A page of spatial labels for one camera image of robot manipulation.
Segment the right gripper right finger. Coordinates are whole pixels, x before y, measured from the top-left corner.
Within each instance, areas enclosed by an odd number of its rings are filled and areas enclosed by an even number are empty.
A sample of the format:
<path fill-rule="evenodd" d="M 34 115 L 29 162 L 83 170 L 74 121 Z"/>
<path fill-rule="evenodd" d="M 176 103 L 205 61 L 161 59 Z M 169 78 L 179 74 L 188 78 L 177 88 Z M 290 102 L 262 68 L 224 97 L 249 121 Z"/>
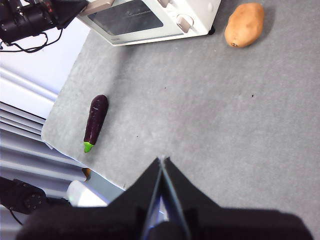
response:
<path fill-rule="evenodd" d="M 311 240 L 298 216 L 274 209 L 222 207 L 205 195 L 170 160 L 161 161 L 169 219 L 188 240 Z"/>

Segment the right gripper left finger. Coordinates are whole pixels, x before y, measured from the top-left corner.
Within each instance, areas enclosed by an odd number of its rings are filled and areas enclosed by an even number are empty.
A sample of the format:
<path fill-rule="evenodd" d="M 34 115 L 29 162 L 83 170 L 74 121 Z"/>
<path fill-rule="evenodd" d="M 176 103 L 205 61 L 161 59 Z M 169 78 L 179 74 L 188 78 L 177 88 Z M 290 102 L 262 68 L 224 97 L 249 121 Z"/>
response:
<path fill-rule="evenodd" d="M 106 207 L 52 207 L 32 214 L 18 240 L 153 240 L 161 161 Z"/>

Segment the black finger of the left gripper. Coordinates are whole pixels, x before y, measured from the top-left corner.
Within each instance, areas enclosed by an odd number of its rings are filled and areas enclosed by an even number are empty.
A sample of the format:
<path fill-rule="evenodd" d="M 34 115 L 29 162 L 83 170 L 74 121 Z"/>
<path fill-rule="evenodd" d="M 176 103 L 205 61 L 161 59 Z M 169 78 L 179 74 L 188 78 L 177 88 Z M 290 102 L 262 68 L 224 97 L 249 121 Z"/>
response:
<path fill-rule="evenodd" d="M 51 3 L 57 29 L 65 29 L 88 5 L 87 0 L 52 0 Z"/>

